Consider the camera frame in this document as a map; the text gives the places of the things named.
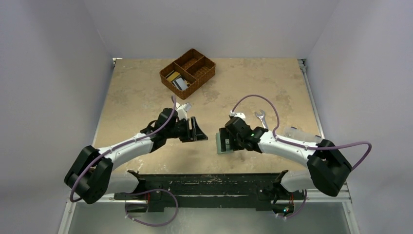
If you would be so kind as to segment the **gold white card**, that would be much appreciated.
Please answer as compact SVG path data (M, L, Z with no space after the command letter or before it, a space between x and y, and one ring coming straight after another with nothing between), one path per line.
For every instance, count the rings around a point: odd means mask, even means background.
M171 73L169 73L167 76L166 76L166 80L168 81L168 82L173 82L174 80L176 80L177 78L180 78L181 77L181 74L180 73L178 73L177 71L172 71Z

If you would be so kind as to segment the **clear plastic box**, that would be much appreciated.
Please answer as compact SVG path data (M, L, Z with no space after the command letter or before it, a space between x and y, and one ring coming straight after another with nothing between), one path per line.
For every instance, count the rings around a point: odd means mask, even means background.
M305 141L305 142L315 142L320 143L322 142L322 137L319 135L306 133L296 127L289 127L285 128L282 134L285 137L298 140L298 141Z

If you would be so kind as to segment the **brown woven divided basket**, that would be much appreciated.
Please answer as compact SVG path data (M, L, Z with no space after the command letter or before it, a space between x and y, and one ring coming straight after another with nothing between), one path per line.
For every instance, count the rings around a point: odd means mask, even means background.
M181 91L177 89L172 82L166 80L166 76L172 71L177 71L181 74L181 78L190 83L190 86L186 90ZM161 82L175 93L177 97L184 100L215 76L215 72L216 63L196 49L191 48L163 68L159 72L159 75Z

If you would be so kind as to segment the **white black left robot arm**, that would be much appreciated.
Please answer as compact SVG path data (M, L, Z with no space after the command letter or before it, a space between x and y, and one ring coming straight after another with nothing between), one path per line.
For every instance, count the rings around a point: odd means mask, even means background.
M177 138L182 143L207 140L195 117L180 117L178 111L165 108L133 137L118 144L95 148L84 147L68 170L64 183L71 194L88 204L107 194L114 169L132 159L153 153L164 146L167 139Z

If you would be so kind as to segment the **silver wrench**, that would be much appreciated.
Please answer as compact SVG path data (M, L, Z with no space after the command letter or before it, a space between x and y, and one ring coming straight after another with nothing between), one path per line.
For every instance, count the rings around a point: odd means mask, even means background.
M268 125L267 125L266 120L265 120L265 111L260 110L260 112L255 112L255 116L260 120L262 126L265 129L268 129Z

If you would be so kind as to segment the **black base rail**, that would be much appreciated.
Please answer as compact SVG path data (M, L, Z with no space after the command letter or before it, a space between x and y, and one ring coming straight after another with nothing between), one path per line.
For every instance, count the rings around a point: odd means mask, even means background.
M281 173L246 174L141 174L131 172L139 184L116 200L144 200L148 212L165 208L241 208L282 212L291 200L304 199L301 190L288 192Z

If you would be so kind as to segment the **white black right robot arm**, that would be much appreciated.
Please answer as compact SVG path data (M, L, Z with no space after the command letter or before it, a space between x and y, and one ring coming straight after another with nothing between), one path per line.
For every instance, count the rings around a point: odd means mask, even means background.
M318 189L325 195L336 197L352 166L333 142L306 142L274 134L269 129L252 129L239 117L231 117L219 129L221 151L247 150L281 156L306 168L288 171L274 184L274 194L286 198L292 192Z

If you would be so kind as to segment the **teal card holder wallet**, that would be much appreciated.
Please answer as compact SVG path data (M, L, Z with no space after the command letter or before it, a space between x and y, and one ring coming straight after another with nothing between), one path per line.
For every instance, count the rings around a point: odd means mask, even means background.
M220 133L216 133L215 139L217 154L222 155L233 153L233 151L229 148L229 143L226 143L227 139L221 140Z

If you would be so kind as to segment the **aluminium frame rail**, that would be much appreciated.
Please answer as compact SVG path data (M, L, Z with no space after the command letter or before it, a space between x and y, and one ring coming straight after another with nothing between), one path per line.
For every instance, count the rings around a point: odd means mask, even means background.
M59 226L59 230L58 230L58 234L68 234L69 233L69 229L70 229L70 225L74 216L74 212L75 212L75 208L76 208L76 203L72 203L72 202L66 202L65 205L65 209L63 212L63 216L61 219L61 223Z

